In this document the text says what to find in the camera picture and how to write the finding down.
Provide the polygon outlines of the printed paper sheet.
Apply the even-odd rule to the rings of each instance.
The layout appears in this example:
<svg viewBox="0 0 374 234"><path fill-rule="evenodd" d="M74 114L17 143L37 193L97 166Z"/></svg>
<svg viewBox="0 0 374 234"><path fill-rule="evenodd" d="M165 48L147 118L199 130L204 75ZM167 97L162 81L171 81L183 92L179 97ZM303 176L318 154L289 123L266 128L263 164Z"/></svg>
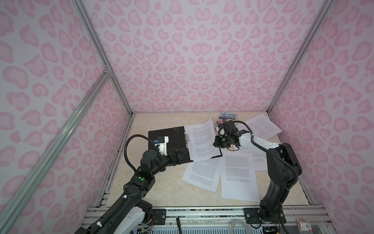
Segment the printed paper sheet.
<svg viewBox="0 0 374 234"><path fill-rule="evenodd" d="M222 156L219 148L213 146L216 132L212 119L205 123L184 126L190 159L205 161Z"/></svg>

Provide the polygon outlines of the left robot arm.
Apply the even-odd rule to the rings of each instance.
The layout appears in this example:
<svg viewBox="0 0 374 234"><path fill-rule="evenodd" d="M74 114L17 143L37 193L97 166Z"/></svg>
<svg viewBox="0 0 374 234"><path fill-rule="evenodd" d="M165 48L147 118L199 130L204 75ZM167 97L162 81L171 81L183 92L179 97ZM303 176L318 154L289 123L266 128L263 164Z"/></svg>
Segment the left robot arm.
<svg viewBox="0 0 374 234"><path fill-rule="evenodd" d="M140 166L131 180L123 186L123 193L98 220L88 228L80 227L76 234L129 234L139 224L152 224L152 205L143 200L155 184L155 175L168 166L183 163L187 148L167 150L162 155L159 150L143 153Z"/></svg>

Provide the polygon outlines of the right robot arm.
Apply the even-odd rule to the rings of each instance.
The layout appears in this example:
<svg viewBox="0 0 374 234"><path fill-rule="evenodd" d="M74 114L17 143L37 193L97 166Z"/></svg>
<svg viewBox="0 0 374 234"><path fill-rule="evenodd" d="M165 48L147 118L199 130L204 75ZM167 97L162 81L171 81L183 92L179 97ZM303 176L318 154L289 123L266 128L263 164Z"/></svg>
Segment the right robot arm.
<svg viewBox="0 0 374 234"><path fill-rule="evenodd" d="M283 203L303 172L294 149L289 143L278 144L255 136L242 121L238 123L243 124L245 129L239 130L236 123L237 121L228 120L219 124L213 145L222 149L229 149L231 146L246 148L266 159L270 184L260 201L259 219L262 223L281 220Z"/></svg>

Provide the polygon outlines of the colourful treehouse book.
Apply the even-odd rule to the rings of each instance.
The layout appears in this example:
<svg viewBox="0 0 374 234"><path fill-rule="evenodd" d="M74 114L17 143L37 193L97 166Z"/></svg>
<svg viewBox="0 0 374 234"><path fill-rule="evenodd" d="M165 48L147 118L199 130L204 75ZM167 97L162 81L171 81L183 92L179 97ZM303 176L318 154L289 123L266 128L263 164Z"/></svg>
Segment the colourful treehouse book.
<svg viewBox="0 0 374 234"><path fill-rule="evenodd" d="M237 118L237 114L229 113L229 112L222 112L215 126L218 127L220 124L223 124L224 122L229 121L229 120L234 121L236 118Z"/></svg>

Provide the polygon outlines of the sheet under centre sheet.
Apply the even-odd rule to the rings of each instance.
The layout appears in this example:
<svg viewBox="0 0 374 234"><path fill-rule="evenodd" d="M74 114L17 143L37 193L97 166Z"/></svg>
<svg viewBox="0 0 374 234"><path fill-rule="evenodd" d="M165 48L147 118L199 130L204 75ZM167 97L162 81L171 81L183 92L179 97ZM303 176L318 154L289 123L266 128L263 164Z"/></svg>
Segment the sheet under centre sheet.
<svg viewBox="0 0 374 234"><path fill-rule="evenodd" d="M220 159L190 162L182 180L204 190L216 193L220 180Z"/></svg>

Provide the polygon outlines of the right far printed sheet lower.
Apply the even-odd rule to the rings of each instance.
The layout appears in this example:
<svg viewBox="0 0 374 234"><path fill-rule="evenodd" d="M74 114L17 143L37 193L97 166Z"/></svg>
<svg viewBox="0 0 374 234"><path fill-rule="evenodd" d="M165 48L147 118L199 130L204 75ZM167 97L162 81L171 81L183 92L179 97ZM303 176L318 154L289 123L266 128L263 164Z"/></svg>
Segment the right far printed sheet lower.
<svg viewBox="0 0 374 234"><path fill-rule="evenodd" d="M235 153L238 153L240 156L249 156L249 158L252 160L252 165L255 172L268 170L266 155L264 152L258 153L243 147L238 151L235 151Z"/></svg>

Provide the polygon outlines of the centre right printed sheet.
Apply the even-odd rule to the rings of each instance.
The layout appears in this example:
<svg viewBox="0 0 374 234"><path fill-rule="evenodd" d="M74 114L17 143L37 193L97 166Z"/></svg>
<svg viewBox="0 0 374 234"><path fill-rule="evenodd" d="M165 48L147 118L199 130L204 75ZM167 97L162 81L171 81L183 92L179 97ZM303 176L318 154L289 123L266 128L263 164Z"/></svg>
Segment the centre right printed sheet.
<svg viewBox="0 0 374 234"><path fill-rule="evenodd" d="M221 198L259 202L251 154L225 150L221 158Z"/></svg>

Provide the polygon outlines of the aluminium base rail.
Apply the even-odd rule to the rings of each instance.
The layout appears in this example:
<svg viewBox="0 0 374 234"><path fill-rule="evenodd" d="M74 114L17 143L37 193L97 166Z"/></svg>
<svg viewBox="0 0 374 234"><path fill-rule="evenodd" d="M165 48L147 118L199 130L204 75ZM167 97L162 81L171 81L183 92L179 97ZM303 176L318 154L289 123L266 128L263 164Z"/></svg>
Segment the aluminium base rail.
<svg viewBox="0 0 374 234"><path fill-rule="evenodd" d="M332 219L322 206L284 206L278 218L263 222L258 207L154 207L146 213L133 208L115 234L298 234L299 223L313 234L335 234Z"/></svg>

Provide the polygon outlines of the aluminium frame corner post right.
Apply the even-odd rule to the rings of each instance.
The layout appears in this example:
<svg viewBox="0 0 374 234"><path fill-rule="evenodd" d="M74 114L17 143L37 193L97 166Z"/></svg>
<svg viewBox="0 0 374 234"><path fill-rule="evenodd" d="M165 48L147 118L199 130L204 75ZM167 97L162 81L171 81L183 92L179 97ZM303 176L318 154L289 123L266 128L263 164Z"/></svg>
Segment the aluminium frame corner post right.
<svg viewBox="0 0 374 234"><path fill-rule="evenodd" d="M282 93L285 91L286 86L288 85L288 83L292 79L298 65L302 61L302 59L303 59L304 55L306 54L310 44L312 43L313 38L318 33L318 30L322 27L325 19L329 15L329 12L331 11L331 9L334 7L335 2L336 1L333 1L333 0L323 1L322 5L321 5L321 8L319 9L318 13L316 14L316 17L314 18L308 32L306 33L306 35L305 35L305 37L304 37L304 39L303 39L303 41L302 41L302 43L299 47L294 59L292 60L292 62L290 64L289 69L285 73L285 76L284 76L282 82L280 83L280 86L278 87L276 93L275 93L275 96L274 96L268 110L266 111L269 116L271 116L271 114L275 111L276 105L279 102Z"/></svg>

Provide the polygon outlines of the aluminium frame corner post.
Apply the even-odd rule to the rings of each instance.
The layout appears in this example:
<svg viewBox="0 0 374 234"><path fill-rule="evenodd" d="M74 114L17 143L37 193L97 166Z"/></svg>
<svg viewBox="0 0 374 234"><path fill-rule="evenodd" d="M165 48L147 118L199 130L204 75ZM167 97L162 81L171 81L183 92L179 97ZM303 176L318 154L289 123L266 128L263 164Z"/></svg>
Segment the aluminium frame corner post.
<svg viewBox="0 0 374 234"><path fill-rule="evenodd" d="M323 1L322 5L321 5L321 8L319 9L318 13L316 14L316 17L314 18L308 32L306 33L306 35L305 35L305 37L304 37L304 39L303 39L303 41L302 41L302 43L299 47L294 59L292 60L292 62L290 64L289 69L285 73L285 76L284 76L282 82L280 83L280 86L278 87L276 93L275 93L275 96L274 96L268 110L266 111L269 116L271 116L271 114L275 111L276 105L279 102L282 93L285 91L286 86L288 85L288 83L292 79L298 65L302 61L302 59L303 59L304 55L306 54L310 44L312 43L313 38L318 33L318 30L322 27L325 19L329 15L329 12L331 11L331 9L334 7L335 2L336 1L333 1L333 0Z"/></svg>
<svg viewBox="0 0 374 234"><path fill-rule="evenodd" d="M125 107L125 110L127 112L127 114L131 117L133 115L133 112L131 111L130 109L130 106L125 98L125 95L124 95L124 92L123 90L121 89L120 87L120 83L113 71L113 68L108 60L108 57L104 51L104 47L102 45L102 43L100 42L100 39L98 37L98 34L97 32L95 31L95 28L93 26L93 22L92 20L90 19L90 16L87 12L87 9L84 5L84 2L81 1L81 0L72 0L71 1L78 16L80 17L80 19L82 20L82 24L83 26L85 27L87 33L88 33L88 36L90 37L91 41L92 41L92 44L105 68L105 70L107 72L109 72L109 76L110 76L110 79L115 87L115 90L117 92L117 94L119 95L119 99L120 101L122 102L123 106Z"/></svg>

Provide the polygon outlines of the aluminium frame corner post left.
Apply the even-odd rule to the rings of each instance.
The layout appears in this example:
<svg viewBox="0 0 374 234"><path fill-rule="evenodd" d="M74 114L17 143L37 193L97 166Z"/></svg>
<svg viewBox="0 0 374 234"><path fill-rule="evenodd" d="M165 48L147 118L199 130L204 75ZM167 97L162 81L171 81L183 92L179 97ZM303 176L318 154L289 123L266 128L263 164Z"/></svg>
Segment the aluminium frame corner post left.
<svg viewBox="0 0 374 234"><path fill-rule="evenodd" d="M88 33L88 36L90 37L91 41L92 41L92 44L105 68L105 70L107 72L109 72L109 76L110 76L110 79L115 87L115 90L117 92L117 94L119 95L119 99L120 101L122 102L123 106L125 107L125 110L127 112L127 114L131 117L133 115L133 112L131 111L130 109L130 106L125 98L125 95L124 95L124 92L123 90L121 89L120 87L120 83L113 71L113 68L108 60L108 57L104 51L104 47L102 45L102 43L100 42L100 39L98 37L98 34L97 32L95 31L95 28L93 26L93 22L92 20L90 19L90 16L87 12L87 9L84 5L84 2L81 1L81 0L72 0L71 1L78 16L80 17L80 19L82 20L82 24L83 26L85 27L87 33Z"/></svg>

